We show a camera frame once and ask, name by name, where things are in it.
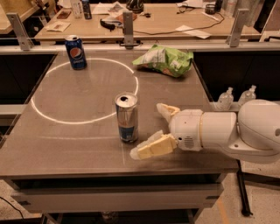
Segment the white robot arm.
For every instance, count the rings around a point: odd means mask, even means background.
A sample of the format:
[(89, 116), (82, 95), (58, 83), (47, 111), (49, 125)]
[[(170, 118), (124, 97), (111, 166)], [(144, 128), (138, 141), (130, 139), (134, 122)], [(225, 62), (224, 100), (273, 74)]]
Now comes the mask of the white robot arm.
[(157, 105), (169, 124), (169, 133), (158, 131), (130, 151), (135, 160), (183, 151), (217, 150), (251, 163), (273, 163), (280, 158), (280, 105), (252, 100), (238, 112), (204, 112)]

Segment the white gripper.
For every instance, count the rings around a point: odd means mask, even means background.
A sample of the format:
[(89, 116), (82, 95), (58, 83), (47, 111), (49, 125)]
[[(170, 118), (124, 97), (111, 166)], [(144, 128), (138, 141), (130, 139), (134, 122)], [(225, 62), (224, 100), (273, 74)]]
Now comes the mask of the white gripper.
[(178, 147), (183, 151), (200, 151), (200, 109), (186, 109), (157, 104), (157, 112), (169, 123), (171, 134), (157, 131), (146, 141), (133, 148), (129, 155), (135, 160), (143, 160), (172, 153)]

